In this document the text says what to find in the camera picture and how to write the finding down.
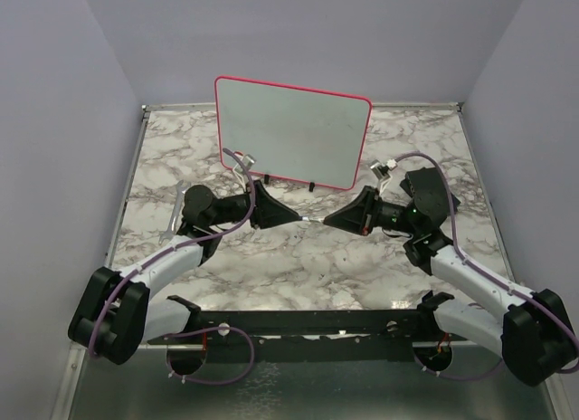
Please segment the white blue whiteboard marker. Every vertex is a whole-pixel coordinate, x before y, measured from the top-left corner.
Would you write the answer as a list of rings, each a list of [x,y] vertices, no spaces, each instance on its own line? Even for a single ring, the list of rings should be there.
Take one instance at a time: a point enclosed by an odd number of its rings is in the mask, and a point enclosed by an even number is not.
[[[300,221],[302,222],[309,222],[309,223],[320,223],[323,224],[324,223],[324,217],[319,217],[319,216],[302,216],[300,218]]]

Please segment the pink framed whiteboard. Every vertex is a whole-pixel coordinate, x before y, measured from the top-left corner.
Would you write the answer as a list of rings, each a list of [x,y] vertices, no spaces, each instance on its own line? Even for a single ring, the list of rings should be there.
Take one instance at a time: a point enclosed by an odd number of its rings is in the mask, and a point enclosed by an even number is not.
[[[372,102],[272,81],[214,81],[219,147],[251,156],[253,172],[349,190],[356,184]]]

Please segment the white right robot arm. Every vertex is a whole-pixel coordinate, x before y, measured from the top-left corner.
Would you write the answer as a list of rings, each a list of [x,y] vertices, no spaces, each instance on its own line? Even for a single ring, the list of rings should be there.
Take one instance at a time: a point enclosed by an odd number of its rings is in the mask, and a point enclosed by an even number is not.
[[[411,202],[402,206],[365,186],[323,223],[362,236],[376,227],[408,234],[403,248],[413,266],[478,303],[473,309],[453,298],[431,300],[415,318],[423,338],[446,332],[473,341],[501,356],[508,370],[531,387],[554,374],[576,372],[578,338],[560,296],[549,289],[532,291],[474,262],[441,229],[451,209],[451,199],[438,189],[415,189]]]

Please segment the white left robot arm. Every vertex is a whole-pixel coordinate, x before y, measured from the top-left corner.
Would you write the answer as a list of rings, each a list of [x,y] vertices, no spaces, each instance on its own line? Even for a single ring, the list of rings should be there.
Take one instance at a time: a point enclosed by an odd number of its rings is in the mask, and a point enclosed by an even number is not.
[[[250,224],[268,229],[302,218],[272,197],[259,180],[235,196],[218,197],[209,187],[195,185],[180,198],[180,225],[164,247],[120,270],[100,267],[89,278],[68,337],[91,355],[120,365],[141,343],[167,333],[183,343],[194,340],[200,321],[182,301],[165,300],[156,306],[150,302],[176,278],[213,257],[223,237],[214,228],[229,224],[236,230]]]

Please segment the black whiteboard stand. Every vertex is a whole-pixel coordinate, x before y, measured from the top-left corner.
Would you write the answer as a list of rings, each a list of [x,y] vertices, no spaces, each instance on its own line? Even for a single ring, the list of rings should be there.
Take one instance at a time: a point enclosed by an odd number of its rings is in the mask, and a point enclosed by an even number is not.
[[[315,182],[307,182],[295,178],[280,177],[271,174],[263,174],[262,181],[265,186],[276,186],[280,184],[289,187],[301,186],[305,187],[310,193],[314,191],[317,185]]]

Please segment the silver open-end wrench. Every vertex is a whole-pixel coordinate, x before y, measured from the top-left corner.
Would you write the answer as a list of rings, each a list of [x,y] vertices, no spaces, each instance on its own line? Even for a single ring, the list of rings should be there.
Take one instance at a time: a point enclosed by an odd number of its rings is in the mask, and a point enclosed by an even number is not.
[[[169,218],[168,226],[166,230],[159,236],[158,244],[162,245],[165,242],[170,241],[177,231],[177,224],[179,221],[179,216],[181,213],[182,204],[185,199],[185,192],[190,187],[188,182],[184,180],[179,180],[176,184],[176,199],[173,205],[173,209]]]

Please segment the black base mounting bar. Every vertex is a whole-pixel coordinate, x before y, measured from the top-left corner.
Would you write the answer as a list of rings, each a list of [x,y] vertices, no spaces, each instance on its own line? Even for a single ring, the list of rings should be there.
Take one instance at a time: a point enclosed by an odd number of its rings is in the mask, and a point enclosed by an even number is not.
[[[435,348],[444,338],[429,304],[408,310],[202,310],[176,295],[165,303],[185,309],[185,335],[169,338],[167,353],[183,364],[410,362],[414,345]]]

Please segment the black network switch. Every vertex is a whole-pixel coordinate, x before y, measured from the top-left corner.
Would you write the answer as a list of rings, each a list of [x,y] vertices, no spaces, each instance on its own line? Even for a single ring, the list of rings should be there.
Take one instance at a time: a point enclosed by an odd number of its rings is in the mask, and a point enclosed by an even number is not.
[[[399,186],[411,198],[405,212],[414,211],[423,215],[450,213],[447,190],[435,167],[407,171]]]

